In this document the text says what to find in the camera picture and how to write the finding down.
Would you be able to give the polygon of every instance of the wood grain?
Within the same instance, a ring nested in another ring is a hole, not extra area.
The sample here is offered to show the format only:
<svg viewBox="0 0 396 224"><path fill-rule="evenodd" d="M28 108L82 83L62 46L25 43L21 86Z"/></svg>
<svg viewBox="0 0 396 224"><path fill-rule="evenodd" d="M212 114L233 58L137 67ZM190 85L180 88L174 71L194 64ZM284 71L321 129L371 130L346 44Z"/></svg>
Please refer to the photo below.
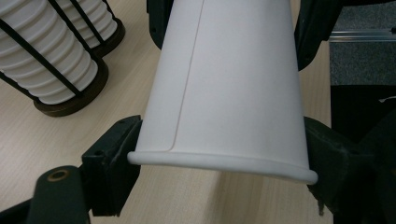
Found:
<svg viewBox="0 0 396 224"><path fill-rule="evenodd" d="M114 122L144 115L160 51L148 29L144 0L108 1L126 28L120 46L105 57L110 76L87 107L64 118L37 111L0 82L0 210L32 197L36 179L51 168L80 165L80 155ZM293 15L298 4L292 2ZM300 73L304 112L330 123L326 44ZM332 223L302 184L259 175L143 166L120 217L92 223Z"/></svg>

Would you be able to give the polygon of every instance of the wooden table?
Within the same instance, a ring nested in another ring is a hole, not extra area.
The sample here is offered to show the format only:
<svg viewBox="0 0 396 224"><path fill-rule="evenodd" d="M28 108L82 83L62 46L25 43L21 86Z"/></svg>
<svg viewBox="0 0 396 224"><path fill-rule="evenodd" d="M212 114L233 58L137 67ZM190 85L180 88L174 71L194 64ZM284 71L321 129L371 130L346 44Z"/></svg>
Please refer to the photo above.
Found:
<svg viewBox="0 0 396 224"><path fill-rule="evenodd" d="M109 1L126 28L105 57L110 76L87 107L64 118L37 111L30 99L0 82L0 210L32 197L37 178L80 156L119 119L144 115L160 51L149 37L145 0ZM292 2L293 15L298 4ZM328 45L301 72L306 116L330 123ZM302 184L259 175L148 166L120 217L93 223L332 223Z"/></svg>

